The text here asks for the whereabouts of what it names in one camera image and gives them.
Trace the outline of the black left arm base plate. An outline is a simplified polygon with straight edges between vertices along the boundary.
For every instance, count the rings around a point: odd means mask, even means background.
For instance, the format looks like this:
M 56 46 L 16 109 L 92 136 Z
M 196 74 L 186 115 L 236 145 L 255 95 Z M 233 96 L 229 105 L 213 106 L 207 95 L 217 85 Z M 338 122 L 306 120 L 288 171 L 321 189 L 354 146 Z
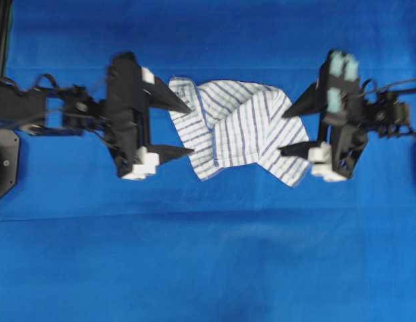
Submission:
M 20 140 L 14 131 L 0 129 L 0 199 L 17 182 Z

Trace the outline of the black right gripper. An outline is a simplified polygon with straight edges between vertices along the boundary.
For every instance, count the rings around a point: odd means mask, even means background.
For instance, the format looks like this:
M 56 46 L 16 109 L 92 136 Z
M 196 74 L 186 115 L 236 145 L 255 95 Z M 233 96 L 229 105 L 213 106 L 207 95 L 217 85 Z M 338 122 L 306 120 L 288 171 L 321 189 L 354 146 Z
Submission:
M 318 141 L 299 142 L 278 150 L 282 156 L 310 162 L 311 174 L 325 182 L 350 179 L 368 143 L 368 134 L 360 128 L 358 66 L 353 55 L 341 50 L 329 51 L 317 84 L 312 83 L 282 114 L 300 117 L 321 112 Z

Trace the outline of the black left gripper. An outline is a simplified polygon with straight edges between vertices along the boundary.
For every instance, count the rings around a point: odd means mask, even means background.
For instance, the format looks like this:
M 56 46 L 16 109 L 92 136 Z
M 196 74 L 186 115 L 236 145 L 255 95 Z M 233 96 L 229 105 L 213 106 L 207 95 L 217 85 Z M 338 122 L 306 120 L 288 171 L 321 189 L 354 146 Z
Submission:
M 136 107 L 144 102 L 143 90 L 150 95 L 151 107 L 190 113 L 191 109 L 148 68 L 140 67 L 133 52 L 112 58 L 107 69 L 107 94 L 104 133 L 117 176 L 125 180 L 144 180 L 156 174 L 157 167 L 188 156 L 193 149 L 150 145 L 137 147 Z

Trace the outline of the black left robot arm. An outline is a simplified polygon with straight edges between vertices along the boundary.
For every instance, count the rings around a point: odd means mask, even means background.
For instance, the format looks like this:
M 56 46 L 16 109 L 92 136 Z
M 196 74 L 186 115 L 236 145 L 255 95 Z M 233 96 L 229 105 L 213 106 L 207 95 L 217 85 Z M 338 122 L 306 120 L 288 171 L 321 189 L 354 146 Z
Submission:
M 41 74 L 28 90 L 0 76 L 0 129 L 31 136 L 95 134 L 107 147 L 117 176 L 144 180 L 158 166 L 188 156 L 193 149 L 153 144 L 150 109 L 190 113 L 190 108 L 133 52 L 115 55 L 107 68 L 106 98 L 99 101 L 86 87 L 62 88 L 51 74 Z

